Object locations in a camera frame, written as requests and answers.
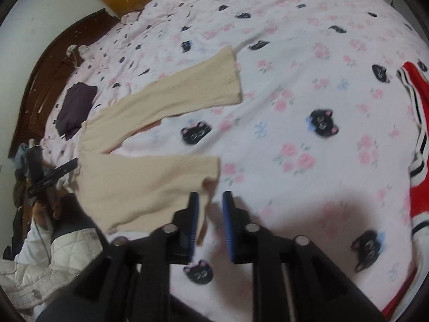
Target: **folded dark purple cloth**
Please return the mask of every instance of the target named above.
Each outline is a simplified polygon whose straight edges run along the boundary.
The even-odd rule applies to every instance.
[[[92,101],[97,94],[97,87],[79,82],[67,90],[63,107],[55,121],[60,136],[71,139],[86,121],[92,107]]]

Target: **wooden headboard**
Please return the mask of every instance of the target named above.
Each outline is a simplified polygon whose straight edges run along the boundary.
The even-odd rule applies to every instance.
[[[67,48],[70,45],[93,44],[118,22],[119,19],[102,9],[73,24],[48,46],[31,72],[25,88],[9,158],[15,156],[21,143],[43,138],[48,116],[75,70],[66,56]],[[79,56],[77,63],[83,63]]]

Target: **bed sheet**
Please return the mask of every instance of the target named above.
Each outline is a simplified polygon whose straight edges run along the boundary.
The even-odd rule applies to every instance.
[[[175,266],[172,293],[214,321],[252,320],[250,267],[228,263],[223,239],[220,201],[231,190],[274,233],[309,236],[383,309],[415,267],[408,167],[418,128],[395,74],[405,61],[429,63],[426,44],[383,0],[153,0],[81,49],[85,62],[67,87],[98,87],[93,117],[225,45],[237,56],[242,104],[165,118],[113,152],[221,157],[195,256],[211,264],[214,278],[198,286]],[[44,159],[56,166],[77,157],[80,138],[66,142],[55,130],[64,96],[42,140]],[[314,132],[308,117],[316,109],[333,113],[337,134]],[[182,129],[201,121],[210,133],[184,144]],[[356,273],[350,246],[366,230],[382,235],[383,251]]]

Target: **white puffer coat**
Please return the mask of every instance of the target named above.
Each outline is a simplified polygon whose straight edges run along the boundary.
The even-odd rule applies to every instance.
[[[15,260],[0,260],[0,286],[17,310],[43,303],[102,252],[94,229],[68,233],[52,244],[51,236],[49,231],[37,229],[33,220]],[[50,253],[50,264],[47,253]]]

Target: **ribbed fabric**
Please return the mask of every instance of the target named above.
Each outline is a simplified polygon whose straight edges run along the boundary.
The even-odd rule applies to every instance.
[[[209,202],[203,181],[219,178],[214,157],[144,156],[129,158],[112,151],[123,140],[164,117],[216,105],[241,102],[231,47],[192,68],[155,81],[121,99],[84,123],[79,147],[76,195],[84,211],[105,233],[151,232],[170,223],[187,206],[189,193]],[[200,211],[199,229],[204,211]]]

